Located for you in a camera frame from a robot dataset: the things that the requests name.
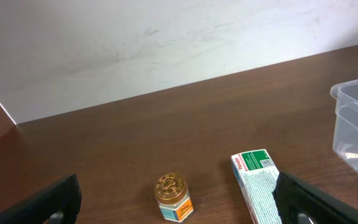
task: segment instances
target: orange label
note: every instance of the orange label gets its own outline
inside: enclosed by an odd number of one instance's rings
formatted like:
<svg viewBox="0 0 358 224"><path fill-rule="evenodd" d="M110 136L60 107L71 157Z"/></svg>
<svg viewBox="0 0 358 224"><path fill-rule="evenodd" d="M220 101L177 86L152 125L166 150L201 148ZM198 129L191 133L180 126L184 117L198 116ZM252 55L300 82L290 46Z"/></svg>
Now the orange label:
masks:
<svg viewBox="0 0 358 224"><path fill-rule="evenodd" d="M178 215L178 221L182 221L186 216L193 211L193 205L191 204L190 198L176 210Z"/></svg>

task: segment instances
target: barcode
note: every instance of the barcode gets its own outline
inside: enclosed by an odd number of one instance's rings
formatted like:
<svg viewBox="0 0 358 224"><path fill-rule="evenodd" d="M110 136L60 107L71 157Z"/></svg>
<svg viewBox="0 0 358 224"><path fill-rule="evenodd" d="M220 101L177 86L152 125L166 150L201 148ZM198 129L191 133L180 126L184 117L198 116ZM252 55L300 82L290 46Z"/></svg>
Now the barcode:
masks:
<svg viewBox="0 0 358 224"><path fill-rule="evenodd" d="M262 164L263 167L274 166L273 162L270 159L261 160L260 163Z"/></svg>

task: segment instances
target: glass jar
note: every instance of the glass jar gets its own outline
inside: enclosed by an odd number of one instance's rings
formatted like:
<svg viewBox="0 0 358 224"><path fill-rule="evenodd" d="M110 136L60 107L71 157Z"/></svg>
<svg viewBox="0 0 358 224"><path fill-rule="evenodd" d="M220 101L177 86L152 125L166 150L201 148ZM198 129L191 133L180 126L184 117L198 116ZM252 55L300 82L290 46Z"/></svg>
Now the glass jar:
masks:
<svg viewBox="0 0 358 224"><path fill-rule="evenodd" d="M159 178L154 193L166 220L182 222L193 212L187 184L178 174L166 174Z"/></svg>

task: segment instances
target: green label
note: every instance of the green label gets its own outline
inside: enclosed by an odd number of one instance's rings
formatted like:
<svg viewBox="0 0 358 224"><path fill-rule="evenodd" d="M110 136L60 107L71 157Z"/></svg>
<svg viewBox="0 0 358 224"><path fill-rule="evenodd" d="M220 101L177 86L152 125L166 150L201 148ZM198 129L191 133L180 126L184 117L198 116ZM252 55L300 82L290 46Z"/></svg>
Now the green label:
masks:
<svg viewBox="0 0 358 224"><path fill-rule="evenodd" d="M246 162L248 170L256 170L274 166L273 161L270 159L265 150L245 152L241 155Z"/></svg>

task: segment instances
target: gold lid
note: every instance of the gold lid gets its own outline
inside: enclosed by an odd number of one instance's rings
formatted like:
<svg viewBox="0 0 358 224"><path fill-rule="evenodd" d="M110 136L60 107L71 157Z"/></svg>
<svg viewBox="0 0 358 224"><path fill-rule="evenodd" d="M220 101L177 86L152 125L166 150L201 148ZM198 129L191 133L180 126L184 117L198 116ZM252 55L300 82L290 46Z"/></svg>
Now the gold lid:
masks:
<svg viewBox="0 0 358 224"><path fill-rule="evenodd" d="M154 193L160 203L173 205L180 202L187 194L187 185L181 175L167 174L159 178Z"/></svg>

